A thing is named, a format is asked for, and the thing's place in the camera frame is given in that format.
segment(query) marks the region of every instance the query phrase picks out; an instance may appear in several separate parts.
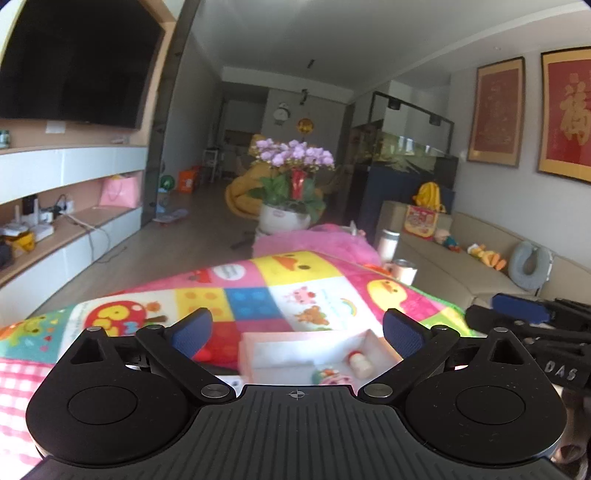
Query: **gray neck pillow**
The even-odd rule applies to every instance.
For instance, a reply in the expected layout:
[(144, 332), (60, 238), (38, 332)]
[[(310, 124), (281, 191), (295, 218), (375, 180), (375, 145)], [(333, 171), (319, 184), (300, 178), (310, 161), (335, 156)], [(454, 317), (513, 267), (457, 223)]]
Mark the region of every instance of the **gray neck pillow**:
[[(525, 262), (535, 252), (535, 270), (531, 274), (524, 271)], [(531, 243), (521, 242), (509, 259), (509, 278), (524, 290), (537, 290), (548, 279), (552, 253), (544, 247), (534, 247)]]

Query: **white canister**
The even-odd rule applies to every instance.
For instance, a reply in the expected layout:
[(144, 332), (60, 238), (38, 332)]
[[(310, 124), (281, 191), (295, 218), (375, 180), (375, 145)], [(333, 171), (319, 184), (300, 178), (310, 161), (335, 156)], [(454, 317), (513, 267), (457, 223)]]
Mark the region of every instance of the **white canister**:
[(390, 273), (392, 277), (405, 285), (412, 285), (417, 274), (417, 266), (408, 260), (393, 260)]
[(382, 236), (379, 238), (378, 255), (382, 259), (382, 263), (390, 263), (396, 253), (396, 246), (398, 245), (398, 238), (400, 233), (391, 232), (390, 230), (382, 230)]

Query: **framed calligraphy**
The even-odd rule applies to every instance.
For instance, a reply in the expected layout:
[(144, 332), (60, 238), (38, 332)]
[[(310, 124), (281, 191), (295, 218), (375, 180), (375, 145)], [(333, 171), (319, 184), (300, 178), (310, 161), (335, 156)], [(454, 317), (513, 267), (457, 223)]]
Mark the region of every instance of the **framed calligraphy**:
[(591, 47), (543, 53), (542, 72), (538, 171), (591, 182)]
[(519, 164), (524, 103), (523, 57), (478, 68), (469, 161)]

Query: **red ribbon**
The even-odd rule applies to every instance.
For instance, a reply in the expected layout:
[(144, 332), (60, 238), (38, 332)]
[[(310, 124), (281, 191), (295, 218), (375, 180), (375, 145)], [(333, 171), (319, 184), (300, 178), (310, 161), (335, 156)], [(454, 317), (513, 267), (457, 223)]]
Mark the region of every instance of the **red ribbon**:
[(301, 195), (304, 189), (304, 180), (306, 179), (306, 172), (299, 168), (294, 168), (291, 171), (291, 197), (294, 200), (301, 200)]

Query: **sofa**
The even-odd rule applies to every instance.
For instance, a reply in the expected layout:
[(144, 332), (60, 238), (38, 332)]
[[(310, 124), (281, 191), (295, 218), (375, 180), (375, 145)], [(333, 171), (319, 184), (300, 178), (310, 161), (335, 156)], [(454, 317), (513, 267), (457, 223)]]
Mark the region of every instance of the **sofa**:
[[(376, 242), (382, 229), (402, 232), (407, 205), (399, 202), (384, 202), (380, 211)], [(591, 303), (591, 270), (575, 262), (554, 255), (550, 279), (539, 292), (527, 291), (514, 284), (505, 271), (489, 268), (466, 253), (470, 245), (485, 244), (487, 249), (499, 252), (509, 260), (515, 246), (526, 240), (517, 233), (485, 222), (465, 213), (440, 214), (438, 228), (449, 230), (462, 247), (455, 253), (447, 248), (408, 233), (400, 235), (395, 258), (414, 263), (417, 275), (413, 282), (428, 294), (447, 300), (462, 309), (470, 305), (490, 307), (491, 298), (497, 293), (534, 299), (554, 300), (565, 298)]]

